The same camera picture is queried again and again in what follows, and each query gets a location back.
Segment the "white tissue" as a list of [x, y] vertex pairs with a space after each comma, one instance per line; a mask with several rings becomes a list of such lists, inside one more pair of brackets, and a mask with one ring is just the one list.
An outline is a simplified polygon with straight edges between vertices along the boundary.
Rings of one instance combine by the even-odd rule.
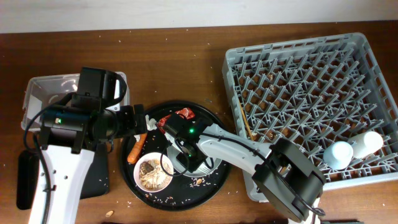
[[153, 131], [157, 129], [157, 121], [154, 118], [149, 118], [148, 114], [145, 116], [145, 118], [148, 131]]

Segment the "grey plate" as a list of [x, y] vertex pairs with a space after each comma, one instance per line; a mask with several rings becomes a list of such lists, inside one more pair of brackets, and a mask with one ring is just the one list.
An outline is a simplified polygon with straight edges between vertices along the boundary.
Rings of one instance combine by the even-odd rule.
[[[170, 141], [170, 142], [172, 143], [172, 145], [169, 146], [169, 147], [167, 148], [167, 157], [168, 157], [168, 158], [170, 159], [170, 161], [172, 162], [172, 164], [173, 164], [173, 166], [174, 166], [174, 169], [175, 169], [177, 172], [181, 173], [181, 172], [183, 172], [183, 171], [185, 170], [185, 167], [183, 166], [182, 163], [180, 163], [180, 162], [177, 160], [177, 156], [182, 156], [182, 161], [183, 161], [183, 162], [185, 162], [185, 157], [182, 155], [181, 150], [180, 150], [180, 149], [177, 147], [177, 145], [174, 143], [174, 138], [173, 138], [173, 137], [170, 137], [168, 134], [166, 135], [166, 138], [167, 138], [168, 141]], [[199, 165], [199, 167], [200, 167], [202, 164], [205, 164], [206, 166], [208, 166], [209, 168], [211, 168], [211, 172], [209, 173], [209, 174], [211, 174], [211, 173], [212, 173], [213, 171], [215, 171], [215, 170], [218, 168], [218, 166], [221, 164], [221, 159], [214, 159], [214, 158], [212, 158], [212, 157], [207, 157], [206, 160], [205, 160], [205, 162], [202, 162], [202, 163]], [[191, 172], [191, 171], [186, 171], [186, 173], [184, 173], [184, 175], [187, 176], [187, 177], [204, 177], [204, 176], [205, 176], [205, 175], [203, 175], [203, 176], [197, 175], [196, 170], [193, 171], [193, 172]]]

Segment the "orange carrot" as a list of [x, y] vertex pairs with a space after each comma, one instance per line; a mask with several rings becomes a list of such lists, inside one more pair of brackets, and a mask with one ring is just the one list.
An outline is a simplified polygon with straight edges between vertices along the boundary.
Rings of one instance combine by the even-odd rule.
[[135, 164], [139, 160], [139, 154], [141, 153], [142, 148], [144, 147], [146, 137], [147, 133], [134, 136], [136, 142], [127, 157], [128, 163]]

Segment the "pink bowl with food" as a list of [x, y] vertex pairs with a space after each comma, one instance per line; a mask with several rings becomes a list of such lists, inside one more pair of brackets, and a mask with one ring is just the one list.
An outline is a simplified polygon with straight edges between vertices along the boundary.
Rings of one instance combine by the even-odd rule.
[[155, 193], [165, 189], [172, 181], [174, 167], [170, 159], [152, 152], [142, 156], [134, 167], [133, 178], [137, 186], [146, 192]]

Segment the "red snack wrapper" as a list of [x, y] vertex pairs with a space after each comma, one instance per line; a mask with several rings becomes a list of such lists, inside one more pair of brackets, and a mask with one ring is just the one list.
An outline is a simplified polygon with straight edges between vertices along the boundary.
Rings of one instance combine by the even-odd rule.
[[[183, 108], [179, 111], [175, 111], [175, 114], [178, 114], [182, 118], [185, 119], [192, 119], [195, 117], [194, 112], [190, 108]], [[164, 116], [157, 122], [157, 127], [159, 128], [160, 132], [162, 134], [165, 134], [165, 130], [163, 129], [163, 126], [165, 125], [166, 121], [171, 117], [171, 114]]]

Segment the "wooden chopstick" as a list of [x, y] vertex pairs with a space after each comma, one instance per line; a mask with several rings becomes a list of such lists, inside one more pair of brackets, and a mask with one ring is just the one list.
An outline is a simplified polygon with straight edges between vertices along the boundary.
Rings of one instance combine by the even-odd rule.
[[243, 107], [241, 106], [240, 103], [238, 104], [238, 106], [239, 106], [239, 109], [241, 111], [241, 114], [242, 114], [242, 117], [243, 117], [243, 121], [244, 121], [244, 125], [245, 125], [246, 131], [248, 133], [248, 136], [249, 136], [250, 140], [254, 141], [254, 138], [253, 138], [253, 135], [252, 135], [252, 132], [251, 132], [251, 128], [249, 126], [247, 117], [245, 115], [245, 111], [243, 110]]

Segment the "blue cup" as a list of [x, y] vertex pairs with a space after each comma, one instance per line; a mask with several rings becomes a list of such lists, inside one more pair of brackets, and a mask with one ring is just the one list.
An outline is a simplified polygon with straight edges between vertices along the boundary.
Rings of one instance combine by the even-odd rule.
[[334, 170], [348, 167], [353, 157], [352, 146], [344, 141], [331, 144], [323, 153], [323, 160], [327, 166]]

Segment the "white cup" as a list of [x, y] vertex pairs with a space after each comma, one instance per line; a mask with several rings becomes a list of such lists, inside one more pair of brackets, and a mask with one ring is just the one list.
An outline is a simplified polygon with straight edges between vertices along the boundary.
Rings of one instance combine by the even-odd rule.
[[362, 159], [370, 154], [375, 153], [381, 147], [383, 147], [382, 136], [374, 131], [367, 131], [362, 134], [358, 134], [349, 139], [353, 148], [353, 157]]

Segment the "white plastic fork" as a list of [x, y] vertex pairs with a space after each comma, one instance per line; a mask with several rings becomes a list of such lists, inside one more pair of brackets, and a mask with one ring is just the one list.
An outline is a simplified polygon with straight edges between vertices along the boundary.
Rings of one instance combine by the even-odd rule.
[[211, 168], [206, 166], [205, 164], [202, 164], [197, 170], [196, 173], [197, 175], [203, 176], [203, 175], [208, 175], [211, 172]]

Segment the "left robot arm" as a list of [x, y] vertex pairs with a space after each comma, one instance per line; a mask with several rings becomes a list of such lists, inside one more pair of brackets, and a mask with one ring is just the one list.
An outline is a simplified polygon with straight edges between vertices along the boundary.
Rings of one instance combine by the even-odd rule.
[[74, 223], [98, 145], [147, 132], [142, 105], [111, 110], [126, 93], [120, 74], [83, 67], [77, 90], [32, 118], [40, 122], [32, 137], [39, 173], [29, 223]]

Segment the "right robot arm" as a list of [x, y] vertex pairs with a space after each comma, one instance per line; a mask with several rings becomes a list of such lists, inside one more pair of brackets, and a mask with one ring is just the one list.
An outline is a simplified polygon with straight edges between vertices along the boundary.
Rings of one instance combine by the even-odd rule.
[[305, 221], [312, 213], [325, 216], [314, 202], [321, 197], [326, 178], [291, 141], [261, 143], [229, 133], [216, 123], [200, 118], [192, 122], [172, 113], [161, 126], [179, 154], [185, 171], [211, 169], [211, 160], [228, 162], [251, 175], [266, 199], [285, 217]]

